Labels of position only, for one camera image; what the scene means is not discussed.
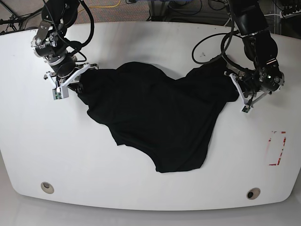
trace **black garment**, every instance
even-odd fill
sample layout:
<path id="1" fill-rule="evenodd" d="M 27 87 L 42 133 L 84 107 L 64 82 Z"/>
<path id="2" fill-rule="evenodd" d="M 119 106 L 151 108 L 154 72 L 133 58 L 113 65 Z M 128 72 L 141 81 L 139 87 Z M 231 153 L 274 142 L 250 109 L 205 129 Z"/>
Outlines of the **black garment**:
<path id="1" fill-rule="evenodd" d="M 146 153 L 156 171 L 189 171 L 201 167 L 219 113 L 238 98 L 225 70 L 223 59 L 178 80 L 137 62 L 89 70 L 81 76 L 85 93 L 79 98 L 117 145 Z"/>

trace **gray floor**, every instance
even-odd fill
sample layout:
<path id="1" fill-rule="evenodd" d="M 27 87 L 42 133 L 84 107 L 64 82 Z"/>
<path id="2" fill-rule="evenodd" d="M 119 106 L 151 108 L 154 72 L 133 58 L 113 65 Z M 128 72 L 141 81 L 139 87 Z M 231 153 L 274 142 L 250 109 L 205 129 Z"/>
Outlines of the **gray floor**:
<path id="1" fill-rule="evenodd" d="M 18 16 L 31 13 L 43 6 L 42 0 L 2 0 L 6 3 Z M 116 5 L 119 0 L 86 0 L 88 6 L 111 6 Z M 272 2 L 271 0 L 260 0 L 261 9 L 264 13 L 271 12 Z M 202 0 L 201 12 L 214 12 L 224 13 L 225 10 L 213 11 L 208 7 L 208 0 Z M 220 7 L 220 3 L 211 1 L 211 5 L 215 8 Z M 189 10 L 198 11 L 200 7 L 200 0 L 192 0 L 187 6 L 181 7 Z M 95 22 L 113 22 L 113 21 L 145 21 L 149 17 L 149 7 L 145 0 L 140 0 L 135 4 L 126 4 L 125 0 L 121 0 L 121 3 L 115 8 L 92 8 L 91 12 L 95 19 Z M 0 19 L 7 20 L 10 17 L 10 13 L 7 12 L 3 6 L 0 5 Z M 41 17 L 36 16 L 28 21 L 26 27 L 37 27 L 41 21 Z M 89 18 L 85 11 L 82 11 L 78 15 L 76 21 L 78 24 L 89 23 Z M 6 25 L 0 25 L 0 31 L 6 29 Z"/>

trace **white tabletop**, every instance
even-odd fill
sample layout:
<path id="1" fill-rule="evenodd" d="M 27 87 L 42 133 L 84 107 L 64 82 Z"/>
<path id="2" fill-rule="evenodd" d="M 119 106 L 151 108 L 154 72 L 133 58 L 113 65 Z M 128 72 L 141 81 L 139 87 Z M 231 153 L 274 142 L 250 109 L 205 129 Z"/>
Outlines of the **white tabletop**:
<path id="1" fill-rule="evenodd" d="M 202 38 L 229 29 L 201 24 L 121 22 L 95 25 L 92 42 L 82 52 L 90 63 L 117 68 L 130 61 L 147 62 L 175 79 L 193 67 L 191 51 Z M 285 200 L 301 166 L 301 77 L 299 40 L 273 36 L 285 74 L 280 92 L 265 97 L 249 114 L 241 103 L 226 105 L 200 169 L 160 174 L 144 153 L 116 146 L 108 128 L 97 124 L 85 106 L 70 97 L 53 101 L 43 80 L 49 66 L 30 47 L 36 31 L 0 37 L 0 149 L 13 188 L 20 194 L 79 205 L 134 210 L 207 210 L 260 205 Z M 89 25 L 68 30 L 70 40 L 84 41 Z M 220 52 L 220 37 L 196 51 L 198 60 Z M 241 40 L 227 53 L 244 67 Z M 272 131 L 285 131 L 273 135 Z M 281 163 L 276 163 L 286 137 Z M 40 184 L 49 182 L 47 194 Z M 258 187 L 260 196 L 246 198 Z"/>

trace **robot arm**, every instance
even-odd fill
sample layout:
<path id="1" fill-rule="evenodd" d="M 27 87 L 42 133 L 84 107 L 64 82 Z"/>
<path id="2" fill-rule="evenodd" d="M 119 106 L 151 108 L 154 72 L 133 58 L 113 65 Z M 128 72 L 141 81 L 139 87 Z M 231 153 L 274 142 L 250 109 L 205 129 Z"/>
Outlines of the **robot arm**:
<path id="1" fill-rule="evenodd" d="M 231 61 L 224 53 L 224 45 L 230 34 L 226 35 L 221 43 L 222 56 L 230 65 L 239 69 L 243 74 L 236 76 L 235 85 L 240 85 L 240 95 L 244 98 L 244 112 L 249 112 L 253 104 L 262 97 L 253 101 L 257 92 L 271 94 L 284 84 L 284 75 L 279 70 L 276 59 L 278 49 L 275 41 L 268 31 L 267 21 L 260 10 L 258 0 L 223 0 L 231 19 L 238 26 L 244 46 L 245 54 L 253 61 L 255 71 L 243 68 Z M 54 70 L 54 73 L 47 72 L 45 79 L 50 79 L 53 85 L 54 99 L 68 97 L 68 88 L 81 92 L 79 83 L 80 75 L 91 67 L 97 65 L 77 65 L 78 62 L 85 62 L 86 57 L 80 50 L 86 46 L 94 34 L 94 20 L 92 14 L 83 0 L 48 0 L 44 1 L 42 11 L 42 22 L 39 25 L 37 35 L 32 41 L 32 48 L 38 57 L 43 57 Z M 69 41 L 64 36 L 67 28 L 72 26 L 77 18 L 77 9 L 82 5 L 87 11 L 91 20 L 91 32 L 84 43 Z M 71 47 L 74 50 L 69 53 L 66 49 Z M 85 60 L 78 61 L 75 54 L 81 54 Z"/>
<path id="2" fill-rule="evenodd" d="M 97 67 L 97 65 L 89 63 L 76 64 L 87 60 L 80 50 L 93 37 L 94 20 L 83 0 L 49 0 L 47 3 L 44 1 L 44 4 L 42 21 L 37 35 L 33 38 L 32 48 L 36 56 L 43 57 L 54 71 L 54 73 L 47 72 L 44 77 L 49 79 L 53 85 L 54 100 L 63 99 L 69 96 L 68 88 L 81 92 L 80 75 L 91 67 Z M 64 37 L 67 29 L 74 24 L 77 18 L 79 4 L 84 7 L 91 20 L 90 35 L 84 43 L 69 41 Z M 69 53 L 68 47 L 74 50 Z M 78 61 L 75 57 L 76 53 L 80 53 L 85 60 Z"/>
<path id="3" fill-rule="evenodd" d="M 243 72 L 241 80 L 244 87 L 244 97 L 263 91 L 272 94 L 284 85 L 284 75 L 279 70 L 279 64 L 276 59 L 278 48 L 276 42 L 272 39 L 268 30 L 268 23 L 262 13 L 258 0 L 225 0 L 228 12 L 230 12 L 229 3 L 232 4 L 231 19 L 234 19 L 239 33 L 244 43 L 244 50 L 247 58 L 253 61 L 255 71 L 250 71 L 231 61 L 226 54 L 224 59 L 233 67 Z M 225 36 L 222 41 L 223 50 L 225 41 L 229 36 Z M 246 104 L 246 111 L 253 106 L 253 98 Z"/>

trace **cable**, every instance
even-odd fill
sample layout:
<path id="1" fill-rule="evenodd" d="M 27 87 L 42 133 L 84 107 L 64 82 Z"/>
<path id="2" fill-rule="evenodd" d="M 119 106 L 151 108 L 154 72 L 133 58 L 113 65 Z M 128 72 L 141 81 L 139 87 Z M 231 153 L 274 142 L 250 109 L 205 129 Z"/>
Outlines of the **cable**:
<path id="1" fill-rule="evenodd" d="M 191 3 L 191 1 L 186 1 L 184 4 L 179 4 L 179 3 L 177 3 L 176 1 L 172 1 L 172 3 L 175 4 L 175 5 L 177 5 L 177 6 L 179 6 L 179 7 L 182 7 L 182 6 L 186 6 L 186 5 L 188 5 L 189 3 Z"/>
<path id="2" fill-rule="evenodd" d="M 230 4 L 230 1 L 229 1 L 229 8 L 230 8 L 230 15 L 232 15 L 233 13 L 233 6 L 232 4 Z M 216 35 L 210 35 L 208 36 L 207 38 L 204 38 L 203 40 L 201 40 L 192 50 L 192 53 L 191 53 L 191 56 L 192 56 L 192 60 L 196 63 L 196 64 L 199 64 L 199 65 L 206 65 L 206 64 L 210 64 L 210 63 L 213 63 L 215 61 L 217 61 L 218 59 L 220 59 L 225 53 L 226 53 L 226 50 L 228 49 L 230 43 L 231 43 L 231 40 L 232 40 L 232 36 L 234 35 L 234 20 L 231 20 L 231 31 L 229 33 L 229 41 L 227 42 L 227 45 L 226 47 L 223 49 L 223 51 L 220 53 L 220 55 L 218 55 L 217 57 L 207 61 L 207 62 L 199 62 L 197 61 L 195 58 L 194 58 L 194 51 L 196 50 L 196 48 L 202 43 L 204 42 L 205 40 L 211 38 L 211 37 L 214 37 Z"/>
<path id="3" fill-rule="evenodd" d="M 38 15 L 40 15 L 42 12 L 39 12 L 38 14 L 36 14 L 36 15 L 34 15 L 34 14 L 30 14 L 27 18 L 26 18 L 26 23 L 25 23 L 25 25 L 24 25 L 24 27 L 23 27 L 23 29 L 25 30 L 25 28 L 26 28 L 26 26 L 27 26 L 27 23 L 28 23 L 28 21 L 30 20 L 30 19 L 32 19 L 32 18 L 34 18 L 35 16 L 38 16 Z"/>
<path id="4" fill-rule="evenodd" d="M 197 12 L 195 12 L 195 13 L 192 13 L 192 14 L 181 13 L 181 12 L 177 11 L 176 9 L 171 8 L 169 5 L 168 5 L 168 8 L 171 9 L 172 11 L 178 13 L 178 14 L 182 14 L 182 15 L 186 15 L 186 16 L 192 16 L 192 15 L 198 14 L 202 10 L 202 7 L 203 7 L 202 0 L 200 0 L 200 3 L 201 3 L 201 7 L 199 8 L 199 10 Z"/>
<path id="5" fill-rule="evenodd" d="M 89 6 L 89 8 L 114 8 L 114 7 L 119 6 L 120 3 L 121 3 L 121 0 L 119 0 L 119 2 L 114 6 Z"/>
<path id="6" fill-rule="evenodd" d="M 75 61 L 75 62 L 85 62 L 85 61 L 87 60 L 86 56 L 85 56 L 84 54 L 82 54 L 79 50 L 77 50 L 75 47 L 73 47 L 73 46 L 71 45 L 71 43 L 66 42 L 66 40 L 63 39 L 63 38 L 61 37 L 61 35 L 60 35 L 60 33 L 59 33 L 59 31 L 58 31 L 58 29 L 57 29 L 57 27 L 56 27 L 56 24 L 55 24 L 55 22 L 54 22 L 54 19 L 53 19 L 51 13 L 50 13 L 50 10 L 49 10 L 49 8 L 48 8 L 48 6 L 47 6 L 45 0 L 42 0 L 42 1 L 43 1 L 43 3 L 44 3 L 44 6 L 45 6 L 46 9 L 47 9 L 47 12 L 48 12 L 48 14 L 49 14 L 49 16 L 50 16 L 50 19 L 51 19 L 51 21 L 52 21 L 52 23 L 53 23 L 53 27 L 55 28 L 58 37 L 59 37 L 59 38 L 60 38 L 67 46 L 70 46 L 70 47 L 73 48 L 77 53 L 81 54 L 81 55 L 85 58 L 85 60 L 78 60 L 78 61 Z"/>
<path id="7" fill-rule="evenodd" d="M 280 16 L 280 15 L 276 13 L 271 13 L 271 14 L 265 14 L 264 16 Z"/>
<path id="8" fill-rule="evenodd" d="M 88 13 L 88 16 L 89 16 L 89 18 L 90 18 L 90 34 L 89 34 L 88 39 L 87 39 L 84 43 L 81 44 L 81 47 L 83 48 L 83 47 L 85 47 L 87 44 L 89 44 L 89 42 L 92 40 L 93 34 L 94 34 L 94 28 L 95 28 L 95 27 L 94 27 L 94 18 L 93 18 L 93 16 L 92 16 L 92 13 L 91 13 L 91 11 L 89 10 L 88 6 L 86 5 L 86 3 L 85 3 L 83 0 L 81 0 L 80 3 L 81 3 L 81 5 L 84 7 L 84 9 L 86 10 L 86 12 Z"/>
<path id="9" fill-rule="evenodd" d="M 220 11 L 220 10 L 223 10 L 224 8 L 226 8 L 226 6 L 224 5 L 223 2 L 217 1 L 217 0 L 213 0 L 213 1 L 222 3 L 222 4 L 223 4 L 223 7 L 222 7 L 222 8 L 213 8 L 213 7 L 211 6 L 211 4 L 210 4 L 210 0 L 208 0 L 208 6 L 209 6 L 211 9 L 213 9 L 213 10 L 215 10 L 215 11 Z"/>
<path id="10" fill-rule="evenodd" d="M 8 32 L 9 24 L 7 25 L 6 29 L 4 32 Z"/>
<path id="11" fill-rule="evenodd" d="M 227 20 L 227 22 L 224 24 L 224 27 L 229 23 L 230 20 L 231 20 L 231 17 L 229 17 L 229 19 Z"/>
<path id="12" fill-rule="evenodd" d="M 281 8 L 277 5 L 277 3 L 275 2 L 275 0 L 272 0 L 272 2 L 275 4 L 275 6 L 276 6 L 278 9 L 283 10 L 283 9 L 281 9 Z"/>
<path id="13" fill-rule="evenodd" d="M 28 14 L 24 14 L 24 15 L 21 15 L 21 16 L 18 16 L 18 17 L 22 17 L 22 16 L 27 16 L 27 15 L 34 15 L 36 13 L 42 13 L 42 10 L 43 8 L 39 8 L 38 10 L 34 11 L 33 13 L 28 13 Z"/>
<path id="14" fill-rule="evenodd" d="M 234 34 L 233 34 L 233 36 L 242 39 L 242 37 L 240 37 L 240 36 L 237 35 L 238 33 L 239 33 L 239 31 L 235 31 Z M 222 39 L 222 42 L 221 42 L 221 51 L 222 51 L 222 52 L 224 51 L 224 46 L 225 46 L 226 40 L 227 40 L 229 37 L 230 37 L 230 33 L 226 34 L 226 35 L 223 37 L 223 39 Z M 247 68 L 243 68 L 242 66 L 240 66 L 240 65 L 238 65 L 238 64 L 236 64 L 236 63 L 234 63 L 232 60 L 230 60 L 230 59 L 228 58 L 228 56 L 226 55 L 226 53 L 224 53 L 224 54 L 222 55 L 222 57 L 223 57 L 223 58 L 224 58 L 231 66 L 233 66 L 233 67 L 239 69 L 239 70 L 242 71 L 242 72 L 250 73 L 251 70 L 249 70 L 249 69 L 247 69 Z"/>
<path id="15" fill-rule="evenodd" d="M 146 21 L 150 21 L 151 20 L 151 11 L 149 10 L 150 16 L 146 19 Z"/>

